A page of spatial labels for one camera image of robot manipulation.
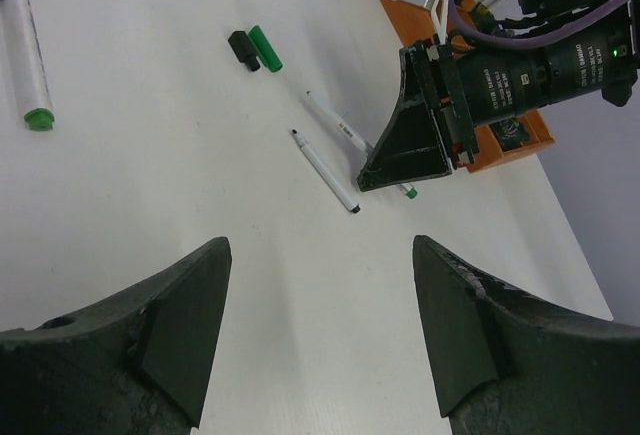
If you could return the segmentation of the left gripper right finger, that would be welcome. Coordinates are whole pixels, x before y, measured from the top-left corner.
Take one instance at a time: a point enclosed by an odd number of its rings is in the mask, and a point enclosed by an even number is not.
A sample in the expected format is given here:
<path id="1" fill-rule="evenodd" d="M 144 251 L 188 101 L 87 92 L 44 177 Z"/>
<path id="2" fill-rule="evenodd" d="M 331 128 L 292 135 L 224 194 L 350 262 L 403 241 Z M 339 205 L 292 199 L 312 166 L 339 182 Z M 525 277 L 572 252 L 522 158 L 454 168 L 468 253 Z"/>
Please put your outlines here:
<path id="1" fill-rule="evenodd" d="M 635 434 L 639 331 L 538 298 L 430 237 L 413 242 L 440 414 L 456 434 Z"/>

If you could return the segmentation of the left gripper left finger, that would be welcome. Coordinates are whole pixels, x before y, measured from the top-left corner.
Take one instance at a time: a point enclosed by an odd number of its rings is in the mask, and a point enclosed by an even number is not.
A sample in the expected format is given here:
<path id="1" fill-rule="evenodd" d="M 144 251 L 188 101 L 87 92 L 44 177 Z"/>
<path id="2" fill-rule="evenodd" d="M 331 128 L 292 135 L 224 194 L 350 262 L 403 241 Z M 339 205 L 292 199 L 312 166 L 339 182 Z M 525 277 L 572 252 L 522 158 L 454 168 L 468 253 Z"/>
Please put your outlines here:
<path id="1" fill-rule="evenodd" d="M 4 434 L 188 434 L 201 424 L 232 253 L 214 238 L 36 329 L 1 334 Z"/>

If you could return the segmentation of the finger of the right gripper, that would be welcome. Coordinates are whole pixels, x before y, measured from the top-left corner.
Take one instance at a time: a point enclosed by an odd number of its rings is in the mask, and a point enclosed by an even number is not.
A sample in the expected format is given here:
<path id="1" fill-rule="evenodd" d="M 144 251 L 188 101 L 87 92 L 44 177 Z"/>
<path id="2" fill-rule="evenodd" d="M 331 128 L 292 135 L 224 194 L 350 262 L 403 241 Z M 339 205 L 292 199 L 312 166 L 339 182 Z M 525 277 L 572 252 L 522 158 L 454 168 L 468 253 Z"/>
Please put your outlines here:
<path id="1" fill-rule="evenodd" d="M 357 176 L 363 192 L 443 178 L 453 172 L 436 120 L 439 98 L 426 51 L 423 47 L 406 47 L 399 56 L 398 100 Z"/>

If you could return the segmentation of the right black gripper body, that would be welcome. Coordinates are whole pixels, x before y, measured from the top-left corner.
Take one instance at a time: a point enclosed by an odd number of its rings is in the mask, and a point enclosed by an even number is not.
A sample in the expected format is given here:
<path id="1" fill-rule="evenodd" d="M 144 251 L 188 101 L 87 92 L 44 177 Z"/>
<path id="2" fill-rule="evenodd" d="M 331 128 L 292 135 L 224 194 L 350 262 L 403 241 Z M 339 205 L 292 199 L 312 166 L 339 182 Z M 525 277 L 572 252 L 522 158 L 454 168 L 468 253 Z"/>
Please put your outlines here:
<path id="1" fill-rule="evenodd" d="M 433 111 L 445 153 L 456 168 L 468 167 L 479 145 L 453 47 L 431 40 L 425 40 L 423 46 L 431 76 L 427 93 L 435 101 Z"/>

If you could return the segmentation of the black marker pen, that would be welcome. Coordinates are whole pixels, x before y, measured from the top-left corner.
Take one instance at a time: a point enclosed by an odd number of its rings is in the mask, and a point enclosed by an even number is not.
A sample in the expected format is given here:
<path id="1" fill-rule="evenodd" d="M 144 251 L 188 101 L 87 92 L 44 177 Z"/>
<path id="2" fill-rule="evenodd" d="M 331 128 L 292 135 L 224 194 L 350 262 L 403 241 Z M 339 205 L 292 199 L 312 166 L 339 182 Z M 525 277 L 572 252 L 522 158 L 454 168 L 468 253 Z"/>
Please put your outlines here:
<path id="1" fill-rule="evenodd" d="M 296 129 L 291 130 L 291 134 L 309 163 L 314 170 L 331 189 L 333 194 L 338 198 L 344 208 L 352 214 L 360 212 L 361 207 L 355 198 L 350 194 L 346 187 L 338 180 L 323 158 L 317 153 L 317 151 L 309 144 L 306 138 Z"/>

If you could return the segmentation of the green pen cap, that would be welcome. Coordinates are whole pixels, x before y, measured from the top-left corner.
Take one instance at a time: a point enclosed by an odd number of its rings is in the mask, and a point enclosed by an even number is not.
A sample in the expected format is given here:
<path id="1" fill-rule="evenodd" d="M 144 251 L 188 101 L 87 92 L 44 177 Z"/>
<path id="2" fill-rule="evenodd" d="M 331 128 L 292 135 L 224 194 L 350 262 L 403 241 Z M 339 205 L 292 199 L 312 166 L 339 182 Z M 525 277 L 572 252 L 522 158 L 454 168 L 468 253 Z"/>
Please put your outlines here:
<path id="1" fill-rule="evenodd" d="M 248 36 L 263 65 L 272 73 L 280 71 L 283 68 L 283 63 L 262 28 L 259 25 L 253 26 L 248 32 Z"/>

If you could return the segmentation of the black pen cap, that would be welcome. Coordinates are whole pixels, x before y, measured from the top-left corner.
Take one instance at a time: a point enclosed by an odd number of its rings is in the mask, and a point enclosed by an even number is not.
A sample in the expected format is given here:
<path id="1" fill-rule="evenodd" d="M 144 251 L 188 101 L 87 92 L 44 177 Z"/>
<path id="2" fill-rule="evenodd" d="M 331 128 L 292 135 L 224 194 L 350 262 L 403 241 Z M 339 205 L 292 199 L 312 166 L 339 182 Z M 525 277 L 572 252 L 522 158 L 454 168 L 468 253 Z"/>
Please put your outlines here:
<path id="1" fill-rule="evenodd" d="M 245 31 L 234 31 L 229 36 L 228 43 L 238 61 L 244 64 L 250 72 L 255 72 L 260 69 L 261 65 L 258 60 L 258 52 Z"/>

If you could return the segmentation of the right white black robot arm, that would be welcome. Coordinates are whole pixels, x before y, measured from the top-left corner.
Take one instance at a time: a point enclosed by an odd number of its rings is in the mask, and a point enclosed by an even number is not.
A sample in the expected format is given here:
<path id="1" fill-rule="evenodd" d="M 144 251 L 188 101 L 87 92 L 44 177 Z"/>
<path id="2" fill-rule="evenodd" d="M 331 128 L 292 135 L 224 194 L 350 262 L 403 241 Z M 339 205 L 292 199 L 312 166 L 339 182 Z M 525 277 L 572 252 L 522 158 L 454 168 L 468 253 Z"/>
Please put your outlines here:
<path id="1" fill-rule="evenodd" d="M 431 26 L 399 53 L 398 100 L 358 175 L 364 192 L 472 164 L 482 126 L 596 91 L 622 107 L 638 79 L 639 0 L 518 0 L 518 20 L 463 0 L 389 1 Z"/>

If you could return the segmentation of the dark green rolled sock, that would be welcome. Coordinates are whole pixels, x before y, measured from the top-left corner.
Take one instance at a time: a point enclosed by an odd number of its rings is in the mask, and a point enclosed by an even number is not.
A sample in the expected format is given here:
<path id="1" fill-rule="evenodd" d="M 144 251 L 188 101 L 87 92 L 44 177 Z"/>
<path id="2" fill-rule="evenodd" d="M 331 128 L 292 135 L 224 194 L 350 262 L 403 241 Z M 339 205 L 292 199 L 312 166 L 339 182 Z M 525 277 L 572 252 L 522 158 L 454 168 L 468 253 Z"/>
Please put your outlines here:
<path id="1" fill-rule="evenodd" d="M 516 118 L 493 123 L 490 128 L 503 152 L 521 148 L 530 140 L 530 134 L 525 126 Z"/>

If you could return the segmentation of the green capped marker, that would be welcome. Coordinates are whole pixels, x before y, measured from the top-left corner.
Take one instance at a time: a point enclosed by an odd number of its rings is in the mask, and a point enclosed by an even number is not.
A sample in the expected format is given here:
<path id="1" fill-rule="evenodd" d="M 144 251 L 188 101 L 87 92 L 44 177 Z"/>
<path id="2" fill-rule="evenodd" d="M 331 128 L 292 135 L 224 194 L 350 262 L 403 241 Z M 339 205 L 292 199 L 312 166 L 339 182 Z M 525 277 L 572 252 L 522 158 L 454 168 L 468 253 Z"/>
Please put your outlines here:
<path id="1" fill-rule="evenodd" d="M 31 131 L 50 131 L 55 117 L 30 0 L 1 0 L 1 19 L 18 114 Z"/>

